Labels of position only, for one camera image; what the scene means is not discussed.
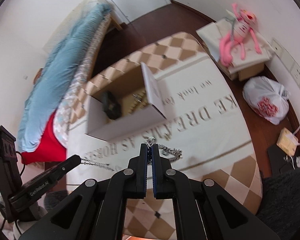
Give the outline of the white plastic shopping bag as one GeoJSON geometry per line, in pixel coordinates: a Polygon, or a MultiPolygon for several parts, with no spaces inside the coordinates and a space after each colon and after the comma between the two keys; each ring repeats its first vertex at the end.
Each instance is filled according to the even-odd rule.
{"type": "Polygon", "coordinates": [[[257,115],[278,125],[289,111],[289,93],[277,81],[265,76],[250,78],[243,87],[243,98],[257,115]]]}

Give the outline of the white cardboard box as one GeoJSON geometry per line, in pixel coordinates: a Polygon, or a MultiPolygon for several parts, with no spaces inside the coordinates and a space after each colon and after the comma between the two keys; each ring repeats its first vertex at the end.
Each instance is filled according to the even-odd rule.
{"type": "Polygon", "coordinates": [[[159,85],[150,68],[142,62],[91,96],[86,135],[112,141],[164,120],[166,113],[159,85]],[[116,120],[110,120],[103,111],[101,96],[106,91],[121,105],[122,116],[116,120]],[[133,94],[141,92],[146,92],[147,99],[138,103],[133,94]]]}

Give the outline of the red cloth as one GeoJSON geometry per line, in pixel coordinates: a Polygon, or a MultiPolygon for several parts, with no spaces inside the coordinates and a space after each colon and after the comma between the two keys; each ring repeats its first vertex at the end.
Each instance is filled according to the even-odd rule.
{"type": "Polygon", "coordinates": [[[55,112],[50,116],[41,137],[38,148],[34,152],[22,152],[22,163],[50,163],[66,160],[66,148],[57,140],[53,132],[55,112]]]}

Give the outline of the dark fuzzy stool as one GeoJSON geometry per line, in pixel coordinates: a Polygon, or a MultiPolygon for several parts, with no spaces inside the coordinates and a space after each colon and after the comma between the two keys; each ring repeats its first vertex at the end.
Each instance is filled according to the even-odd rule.
{"type": "Polygon", "coordinates": [[[300,239],[300,170],[263,180],[256,216],[280,239],[300,239]]]}

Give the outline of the cream folded cloth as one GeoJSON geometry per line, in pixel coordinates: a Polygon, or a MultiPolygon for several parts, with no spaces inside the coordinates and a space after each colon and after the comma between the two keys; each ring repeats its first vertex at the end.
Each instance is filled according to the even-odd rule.
{"type": "Polygon", "coordinates": [[[260,33],[251,29],[241,37],[239,25],[235,14],[227,11],[221,20],[197,30],[212,59],[230,75],[265,63],[274,56],[274,49],[260,33]]]}

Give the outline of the pink panther plush toy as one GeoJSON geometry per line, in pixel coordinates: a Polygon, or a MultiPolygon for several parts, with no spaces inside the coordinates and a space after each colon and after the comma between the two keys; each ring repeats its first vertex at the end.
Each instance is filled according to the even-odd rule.
{"type": "Polygon", "coordinates": [[[257,23],[257,17],[251,11],[238,9],[237,3],[233,3],[232,7],[236,20],[234,20],[231,30],[227,33],[227,35],[222,37],[219,42],[219,60],[225,67],[228,67],[233,61],[231,50],[234,46],[239,45],[241,47],[241,59],[244,60],[246,58],[243,41],[246,39],[248,34],[251,35],[254,41],[255,51],[258,54],[262,54],[253,29],[254,25],[257,23]]]}

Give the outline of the black fitness band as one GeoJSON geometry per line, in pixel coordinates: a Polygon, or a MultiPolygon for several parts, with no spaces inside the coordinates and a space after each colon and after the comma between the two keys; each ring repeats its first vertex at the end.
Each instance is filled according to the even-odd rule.
{"type": "Polygon", "coordinates": [[[115,96],[106,91],[101,96],[103,111],[110,120],[116,120],[122,116],[121,105],[117,102],[115,96]]]}

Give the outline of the brown cardboard box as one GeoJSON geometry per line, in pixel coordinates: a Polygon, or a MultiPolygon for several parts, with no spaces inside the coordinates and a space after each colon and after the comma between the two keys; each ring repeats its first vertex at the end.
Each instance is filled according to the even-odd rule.
{"type": "Polygon", "coordinates": [[[226,68],[226,75],[230,78],[230,80],[238,79],[239,81],[250,79],[251,77],[254,77],[261,72],[264,71],[265,64],[264,63],[258,63],[253,66],[243,68],[242,70],[235,70],[235,68],[226,68]]]}

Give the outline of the checkered tablecloth with text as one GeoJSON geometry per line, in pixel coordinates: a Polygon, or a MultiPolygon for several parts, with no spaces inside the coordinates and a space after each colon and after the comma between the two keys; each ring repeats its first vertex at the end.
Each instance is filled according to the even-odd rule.
{"type": "Polygon", "coordinates": [[[81,165],[67,177],[74,191],[87,179],[105,180],[126,168],[149,138],[181,150],[172,167],[198,181],[213,179],[240,204],[256,213],[262,182],[245,119],[225,78],[199,42],[176,33],[133,52],[92,78],[78,93],[72,112],[67,153],[107,163],[112,170],[81,165]],[[161,91],[166,119],[110,141],[88,135],[93,95],[145,63],[161,91]]]}

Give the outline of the silver dangling earring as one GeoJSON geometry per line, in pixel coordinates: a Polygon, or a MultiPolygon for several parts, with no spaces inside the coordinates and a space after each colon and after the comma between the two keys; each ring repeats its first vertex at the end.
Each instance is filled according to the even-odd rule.
{"type": "Polygon", "coordinates": [[[133,94],[133,98],[135,99],[136,102],[142,103],[147,99],[146,92],[141,92],[139,94],[133,94]]]}

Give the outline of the patterned mattress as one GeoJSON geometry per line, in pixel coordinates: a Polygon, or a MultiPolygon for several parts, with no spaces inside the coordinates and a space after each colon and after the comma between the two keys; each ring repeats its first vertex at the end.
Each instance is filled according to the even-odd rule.
{"type": "Polygon", "coordinates": [[[99,26],[92,35],[91,42],[82,59],[79,60],[79,66],[74,73],[73,79],[67,92],[63,96],[53,119],[53,133],[57,141],[64,147],[67,147],[68,132],[72,120],[72,112],[78,105],[77,96],[79,91],[85,86],[91,74],[96,61],[98,49],[105,37],[107,29],[111,22],[111,16],[108,12],[103,16],[99,26]]]}

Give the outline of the blue quilt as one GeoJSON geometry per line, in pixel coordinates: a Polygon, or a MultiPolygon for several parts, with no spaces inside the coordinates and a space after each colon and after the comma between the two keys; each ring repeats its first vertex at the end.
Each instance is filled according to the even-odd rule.
{"type": "Polygon", "coordinates": [[[53,48],[25,101],[17,133],[21,152],[34,152],[38,148],[50,116],[66,94],[100,23],[110,12],[111,7],[107,3],[95,5],[53,48]]]}

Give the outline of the white wall socket strip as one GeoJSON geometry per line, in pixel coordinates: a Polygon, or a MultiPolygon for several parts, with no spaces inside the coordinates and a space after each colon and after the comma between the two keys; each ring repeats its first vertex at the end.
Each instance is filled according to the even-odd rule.
{"type": "Polygon", "coordinates": [[[285,66],[288,72],[293,77],[294,81],[300,89],[300,66],[290,53],[275,39],[272,38],[271,46],[274,49],[277,57],[279,57],[281,63],[285,66]]]}

